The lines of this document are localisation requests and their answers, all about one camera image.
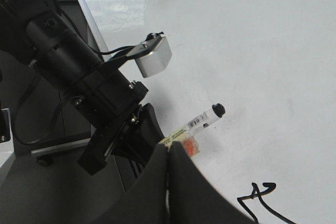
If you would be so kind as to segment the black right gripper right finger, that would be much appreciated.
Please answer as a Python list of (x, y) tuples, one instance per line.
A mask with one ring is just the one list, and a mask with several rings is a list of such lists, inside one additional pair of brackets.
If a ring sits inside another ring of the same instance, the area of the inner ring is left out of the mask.
[(254, 223), (202, 175), (179, 142), (169, 150), (170, 223)]

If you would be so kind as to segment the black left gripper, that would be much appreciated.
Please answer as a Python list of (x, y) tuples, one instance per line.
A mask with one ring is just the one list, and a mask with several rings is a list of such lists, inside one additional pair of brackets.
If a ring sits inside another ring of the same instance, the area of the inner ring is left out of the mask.
[(105, 168), (110, 153), (147, 165), (164, 138), (153, 105), (139, 105), (147, 92), (141, 82), (132, 84), (119, 70), (95, 70), (72, 84), (72, 94), (82, 97), (76, 109), (96, 128), (78, 159), (88, 174)]

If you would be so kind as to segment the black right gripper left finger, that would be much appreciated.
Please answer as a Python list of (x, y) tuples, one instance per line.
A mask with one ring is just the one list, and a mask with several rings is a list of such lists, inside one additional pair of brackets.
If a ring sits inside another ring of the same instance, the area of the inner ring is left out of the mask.
[(127, 193), (92, 223), (166, 223), (168, 150), (158, 144)]

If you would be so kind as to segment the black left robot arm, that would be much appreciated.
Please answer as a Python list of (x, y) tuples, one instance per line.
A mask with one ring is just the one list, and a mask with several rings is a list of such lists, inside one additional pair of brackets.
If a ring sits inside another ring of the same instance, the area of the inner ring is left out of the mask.
[(93, 175), (109, 155), (146, 165), (163, 138), (148, 90), (120, 72), (129, 60), (170, 57), (163, 33), (151, 33), (108, 61), (71, 27), (57, 0), (1, 0), (1, 50), (31, 65), (95, 127), (78, 164)]

